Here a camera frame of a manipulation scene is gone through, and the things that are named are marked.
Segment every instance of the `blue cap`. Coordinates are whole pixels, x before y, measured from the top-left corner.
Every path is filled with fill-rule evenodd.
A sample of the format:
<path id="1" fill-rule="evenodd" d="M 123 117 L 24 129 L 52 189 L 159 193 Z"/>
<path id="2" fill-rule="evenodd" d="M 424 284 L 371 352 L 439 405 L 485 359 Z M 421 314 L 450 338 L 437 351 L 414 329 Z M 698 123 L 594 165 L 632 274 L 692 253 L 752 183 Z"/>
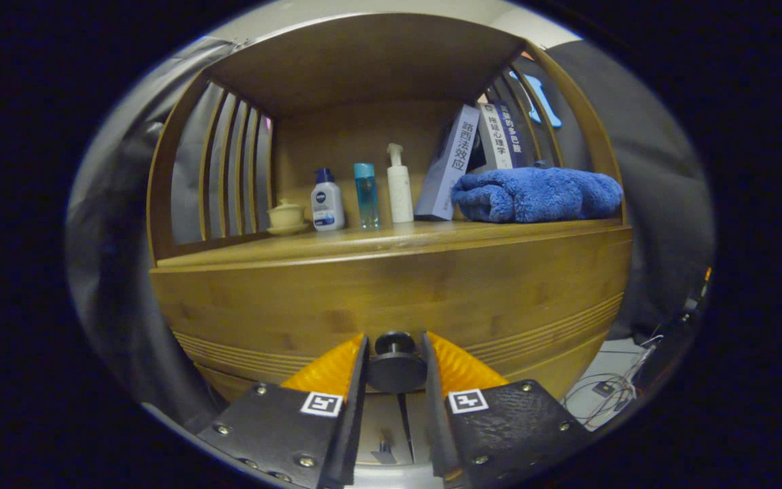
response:
<path id="1" fill-rule="evenodd" d="M 356 163 L 354 164 L 354 177 L 356 179 L 366 179 L 367 177 L 374 177 L 376 171 L 373 170 L 373 165 L 369 163 Z"/>
<path id="2" fill-rule="evenodd" d="M 333 182 L 334 176 L 331 175 L 330 168 L 320 168 L 313 173 L 316 173 L 316 183 Z"/>

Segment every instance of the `black background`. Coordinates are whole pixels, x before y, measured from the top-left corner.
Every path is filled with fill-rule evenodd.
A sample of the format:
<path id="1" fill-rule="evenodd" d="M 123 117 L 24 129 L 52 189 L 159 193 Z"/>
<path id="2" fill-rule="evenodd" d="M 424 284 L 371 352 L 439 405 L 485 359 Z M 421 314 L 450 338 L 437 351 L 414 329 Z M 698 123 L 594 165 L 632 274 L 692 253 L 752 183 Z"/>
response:
<path id="1" fill-rule="evenodd" d="M 704 332 L 679 373 L 542 483 L 782 486 L 782 3 L 535 6 L 660 94 L 705 159 L 720 227 Z M 0 6 L 0 487 L 249 486 L 105 371 L 62 260 L 69 187 L 107 111 L 159 60 L 245 8 Z"/>

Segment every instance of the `blue bottle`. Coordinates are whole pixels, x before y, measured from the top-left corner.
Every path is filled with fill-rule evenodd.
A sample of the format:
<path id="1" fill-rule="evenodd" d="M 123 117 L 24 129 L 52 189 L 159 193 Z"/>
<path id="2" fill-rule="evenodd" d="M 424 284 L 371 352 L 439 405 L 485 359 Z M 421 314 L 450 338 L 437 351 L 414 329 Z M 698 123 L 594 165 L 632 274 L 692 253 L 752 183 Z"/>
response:
<path id="1" fill-rule="evenodd" d="M 372 164 L 354 164 L 354 186 L 358 192 L 360 226 L 364 229 L 379 227 L 379 205 L 376 204 L 375 176 Z"/>

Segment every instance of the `blue towel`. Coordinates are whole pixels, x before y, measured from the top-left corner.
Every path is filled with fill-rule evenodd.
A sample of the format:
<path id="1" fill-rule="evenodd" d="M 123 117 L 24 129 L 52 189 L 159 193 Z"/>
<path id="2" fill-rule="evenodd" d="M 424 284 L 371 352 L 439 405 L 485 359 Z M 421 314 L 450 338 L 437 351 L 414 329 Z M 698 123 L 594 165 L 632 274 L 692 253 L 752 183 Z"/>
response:
<path id="1" fill-rule="evenodd" d="M 568 168 L 466 174 L 451 189 L 464 216 L 490 223 L 602 219 L 617 211 L 622 197 L 611 177 Z"/>

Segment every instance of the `white pump bottle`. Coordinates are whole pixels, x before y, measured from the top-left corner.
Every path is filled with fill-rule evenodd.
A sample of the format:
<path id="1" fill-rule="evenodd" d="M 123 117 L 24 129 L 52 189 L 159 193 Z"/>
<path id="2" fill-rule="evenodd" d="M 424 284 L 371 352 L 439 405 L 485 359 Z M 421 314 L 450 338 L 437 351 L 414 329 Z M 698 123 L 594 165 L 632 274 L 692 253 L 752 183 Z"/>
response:
<path id="1" fill-rule="evenodd" d="M 395 223 L 411 223 L 415 216 L 412 211 L 412 189 L 409 187 L 409 169 L 401 163 L 403 146 L 391 143 L 388 155 L 391 166 L 388 167 L 388 193 L 391 195 L 391 220 Z"/>

